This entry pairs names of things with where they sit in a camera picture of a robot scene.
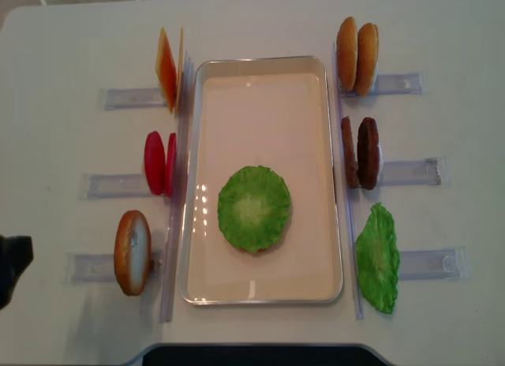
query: red tomato slice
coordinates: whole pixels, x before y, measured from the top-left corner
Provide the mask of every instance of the red tomato slice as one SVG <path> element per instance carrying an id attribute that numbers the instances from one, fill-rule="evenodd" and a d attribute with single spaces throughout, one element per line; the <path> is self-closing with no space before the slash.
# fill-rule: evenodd
<path id="1" fill-rule="evenodd" d="M 166 151 L 166 171 L 165 171 L 165 195 L 172 196 L 175 173 L 175 156 L 177 154 L 177 136 L 170 134 L 168 139 L 168 150 Z"/>
<path id="2" fill-rule="evenodd" d="M 148 134 L 144 148 L 145 177 L 149 189 L 155 195 L 161 195 L 165 187 L 165 148 L 157 131 Z"/>

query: top bun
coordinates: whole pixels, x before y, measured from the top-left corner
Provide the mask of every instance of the top bun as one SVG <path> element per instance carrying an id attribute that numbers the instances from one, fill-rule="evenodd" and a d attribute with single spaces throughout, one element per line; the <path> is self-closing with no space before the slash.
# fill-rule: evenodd
<path id="1" fill-rule="evenodd" d="M 357 27 L 353 17 L 342 22 L 337 35 L 337 68 L 340 85 L 347 91 L 354 87 L 357 68 Z"/>
<path id="2" fill-rule="evenodd" d="M 357 34 L 357 73 L 354 90 L 358 95 L 367 95 L 376 77 L 379 58 L 379 31 L 377 26 L 367 23 Z"/>
<path id="3" fill-rule="evenodd" d="M 148 280 L 151 261 L 151 231 L 139 211 L 121 218 L 114 248 L 114 273 L 126 295 L 140 295 Z"/>

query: lettuce leaf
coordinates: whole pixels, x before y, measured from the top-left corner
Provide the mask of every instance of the lettuce leaf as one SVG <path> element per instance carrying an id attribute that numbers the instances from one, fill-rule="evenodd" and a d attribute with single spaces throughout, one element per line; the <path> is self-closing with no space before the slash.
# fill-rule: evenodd
<path id="1" fill-rule="evenodd" d="M 395 221 L 381 203 L 372 206 L 355 249 L 361 294 L 377 310 L 392 313 L 398 296 L 400 253 L 396 248 Z"/>

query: white tray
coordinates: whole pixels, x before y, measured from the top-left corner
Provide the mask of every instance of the white tray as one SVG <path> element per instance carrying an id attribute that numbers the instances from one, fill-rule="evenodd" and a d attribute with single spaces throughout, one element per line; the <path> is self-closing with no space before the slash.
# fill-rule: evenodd
<path id="1" fill-rule="evenodd" d="M 178 281 L 192 304 L 327 302 L 342 288 L 326 72 L 314 57 L 207 62 L 196 74 Z M 218 194 L 243 166 L 284 178 L 285 237 L 249 254 L 219 230 Z"/>

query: white table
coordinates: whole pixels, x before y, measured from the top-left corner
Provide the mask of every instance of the white table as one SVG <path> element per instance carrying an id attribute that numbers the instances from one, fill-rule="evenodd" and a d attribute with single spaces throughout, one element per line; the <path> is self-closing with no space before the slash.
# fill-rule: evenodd
<path id="1" fill-rule="evenodd" d="M 0 230 L 32 235 L 35 260 L 0 312 L 0 364 L 124 364 L 158 344 L 182 342 L 363 344 L 394 364 L 505 363 L 503 2 L 170 0 L 15 10 L 0 33 Z M 349 15 L 359 25 L 378 24 L 382 73 L 428 76 L 427 95 L 399 100 L 399 123 L 419 132 L 391 129 L 402 146 L 390 154 L 416 159 L 429 152 L 451 161 L 447 205 L 430 207 L 430 196 L 418 203 L 428 228 L 420 231 L 433 236 L 403 235 L 404 214 L 395 212 L 398 244 L 405 250 L 465 245 L 470 280 L 400 282 L 393 316 L 366 304 L 365 318 L 356 321 L 341 225 L 344 288 L 326 306 L 194 308 L 177 295 L 174 321 L 160 324 L 159 284 L 126 298 L 114 283 L 62 283 L 65 253 L 112 252 L 127 209 L 144 211 L 159 241 L 165 239 L 168 206 L 160 198 L 77 199 L 81 173 L 138 173 L 145 135 L 162 128 L 168 138 L 176 126 L 163 109 L 104 112 L 98 105 L 99 88 L 156 85 L 161 26 L 177 49 L 184 25 L 196 66 L 319 57 L 336 136 L 332 46 Z M 350 112 L 389 115 L 379 102 Z M 415 115 L 405 119 L 408 112 Z M 413 146 L 422 139 L 429 144 L 423 151 Z M 338 141 L 334 147 L 339 155 Z M 341 207 L 340 178 L 337 185 Z M 339 220 L 345 219 L 341 210 Z"/>

